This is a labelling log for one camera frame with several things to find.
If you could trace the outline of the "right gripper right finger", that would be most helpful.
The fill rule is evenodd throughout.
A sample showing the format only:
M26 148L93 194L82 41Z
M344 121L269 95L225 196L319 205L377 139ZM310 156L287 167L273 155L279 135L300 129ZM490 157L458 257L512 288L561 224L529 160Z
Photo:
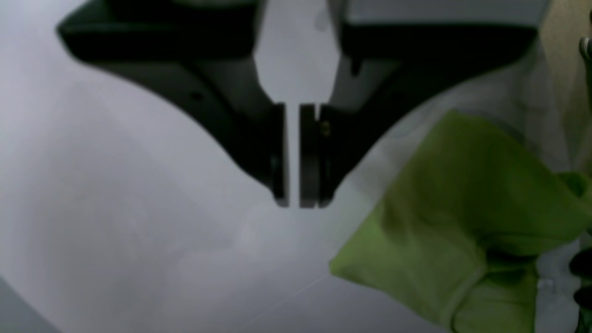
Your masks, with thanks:
M327 207L390 127L457 84L524 56L539 0L328 0L340 50L323 104L300 106L300 206Z

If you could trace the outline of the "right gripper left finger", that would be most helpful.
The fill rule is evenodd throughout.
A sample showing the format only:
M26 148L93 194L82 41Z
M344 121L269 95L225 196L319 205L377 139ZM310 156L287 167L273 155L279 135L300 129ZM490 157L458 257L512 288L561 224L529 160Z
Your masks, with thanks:
M87 0L56 31L74 59L182 110L287 207L286 107L254 60L265 10L264 0Z

